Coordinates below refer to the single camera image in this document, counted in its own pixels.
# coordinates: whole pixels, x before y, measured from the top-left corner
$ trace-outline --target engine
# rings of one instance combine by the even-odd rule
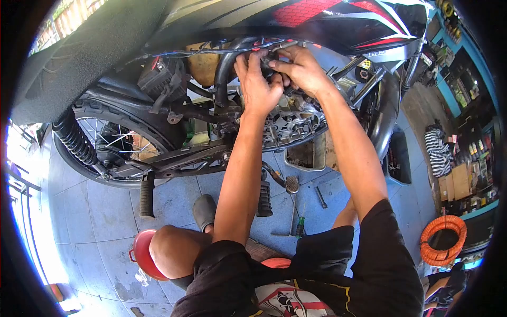
[[[301,95],[282,95],[266,118],[263,148],[279,147],[304,139],[326,124],[324,113],[312,98],[305,100]]]

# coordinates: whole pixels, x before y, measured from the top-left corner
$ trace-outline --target rear wheel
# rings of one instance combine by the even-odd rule
[[[168,124],[166,116],[135,114],[90,100],[74,104],[73,110],[79,126],[95,147],[97,158],[109,168],[125,159],[145,160],[180,148],[186,136],[182,126]],[[140,187],[142,175],[113,177],[106,181],[93,167],[83,164],[70,153],[56,135],[54,141],[63,160],[79,174],[108,186]],[[155,185],[168,180],[156,180]]]

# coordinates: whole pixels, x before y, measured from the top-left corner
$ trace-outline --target blue tiled floor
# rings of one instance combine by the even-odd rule
[[[435,206],[426,164],[403,113],[398,125],[407,135],[413,183],[404,187],[389,185],[388,193],[407,248],[420,268],[418,240],[422,229],[436,216]],[[138,266],[128,257],[133,237],[140,230],[159,229],[166,224],[197,230],[192,205],[204,193],[218,200],[224,173],[174,179],[158,186],[154,200],[156,219],[148,221],[138,216],[138,190],[108,187],[85,179],[63,162],[51,141],[46,143],[52,151],[49,177],[42,184],[41,197],[49,206],[55,243],[68,284],[85,308],[80,313],[102,315],[107,310],[108,315],[135,316],[133,311],[138,309],[146,317],[170,315],[172,305],[184,292],[171,282],[152,280],[148,287],[141,286],[135,278]],[[282,153],[266,153],[263,160],[284,177],[299,177],[301,189],[296,206],[298,214],[304,213],[306,217],[306,233],[329,230],[350,197],[340,174],[329,168],[302,172],[288,167],[283,163]],[[271,233],[288,233],[294,197],[271,179],[270,183],[273,216],[255,218],[250,235],[262,244],[292,255],[296,240]],[[327,209],[321,207],[315,186],[319,186],[329,206]],[[357,225],[347,276],[352,276],[350,267],[355,260],[359,234]]]

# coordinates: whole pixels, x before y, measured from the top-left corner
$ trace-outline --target shoe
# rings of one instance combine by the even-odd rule
[[[192,214],[194,215],[197,227],[199,227],[201,232],[204,232],[204,228],[207,225],[215,223],[216,203],[213,197],[204,194],[197,198],[192,207]]]

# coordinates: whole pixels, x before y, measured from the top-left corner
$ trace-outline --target red and black fairing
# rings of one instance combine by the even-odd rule
[[[163,50],[168,38],[178,43],[180,36],[188,43],[192,37],[197,42],[258,35],[290,36],[358,55],[421,38],[426,23],[422,0],[194,1],[172,9],[147,50]]]

